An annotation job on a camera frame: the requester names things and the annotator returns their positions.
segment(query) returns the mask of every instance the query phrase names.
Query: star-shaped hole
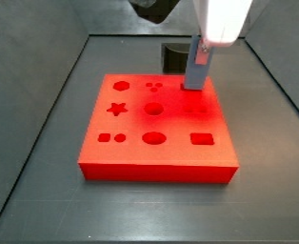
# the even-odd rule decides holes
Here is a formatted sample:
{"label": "star-shaped hole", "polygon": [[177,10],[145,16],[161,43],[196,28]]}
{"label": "star-shaped hole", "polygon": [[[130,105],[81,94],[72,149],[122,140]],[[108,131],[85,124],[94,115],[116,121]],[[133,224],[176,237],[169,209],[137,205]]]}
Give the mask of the star-shaped hole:
{"label": "star-shaped hole", "polygon": [[112,108],[108,109],[108,112],[112,112],[114,116],[118,116],[121,114],[121,112],[128,112],[128,110],[125,109],[125,103],[112,103]]}

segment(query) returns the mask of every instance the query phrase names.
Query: dark gray floor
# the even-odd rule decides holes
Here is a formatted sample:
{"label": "dark gray floor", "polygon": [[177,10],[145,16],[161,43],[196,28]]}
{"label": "dark gray floor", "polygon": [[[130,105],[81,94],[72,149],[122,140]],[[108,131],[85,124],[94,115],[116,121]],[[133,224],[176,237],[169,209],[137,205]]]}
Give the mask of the dark gray floor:
{"label": "dark gray floor", "polygon": [[68,1],[0,1],[0,213],[86,40]]}
{"label": "dark gray floor", "polygon": [[160,45],[90,38],[0,219],[0,240],[299,240],[299,113],[244,41],[210,65],[240,170],[228,186],[85,182],[77,156],[105,73],[160,73]]}

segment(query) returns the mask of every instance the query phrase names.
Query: red foam block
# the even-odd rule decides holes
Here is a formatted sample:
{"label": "red foam block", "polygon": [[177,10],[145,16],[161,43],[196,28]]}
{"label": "red foam block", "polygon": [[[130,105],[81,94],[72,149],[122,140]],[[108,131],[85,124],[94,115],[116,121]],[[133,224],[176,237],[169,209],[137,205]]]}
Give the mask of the red foam block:
{"label": "red foam block", "polygon": [[182,75],[105,75],[78,165],[86,179],[229,183],[238,168],[216,91]]}

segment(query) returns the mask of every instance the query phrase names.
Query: square hole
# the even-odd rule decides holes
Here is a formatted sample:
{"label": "square hole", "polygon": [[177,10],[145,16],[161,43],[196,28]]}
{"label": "square hole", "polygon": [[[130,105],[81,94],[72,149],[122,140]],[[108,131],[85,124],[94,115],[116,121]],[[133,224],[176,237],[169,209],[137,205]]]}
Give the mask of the square hole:
{"label": "square hole", "polygon": [[190,133],[190,142],[193,145],[214,145],[210,133]]}

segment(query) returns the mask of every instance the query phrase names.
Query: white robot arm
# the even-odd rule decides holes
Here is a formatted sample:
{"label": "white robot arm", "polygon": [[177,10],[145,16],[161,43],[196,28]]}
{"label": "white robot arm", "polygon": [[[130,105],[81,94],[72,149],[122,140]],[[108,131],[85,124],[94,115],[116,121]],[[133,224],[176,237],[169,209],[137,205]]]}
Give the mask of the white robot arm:
{"label": "white robot arm", "polygon": [[201,90],[213,47],[228,47],[241,31],[253,0],[193,0],[201,35],[192,37],[184,88]]}

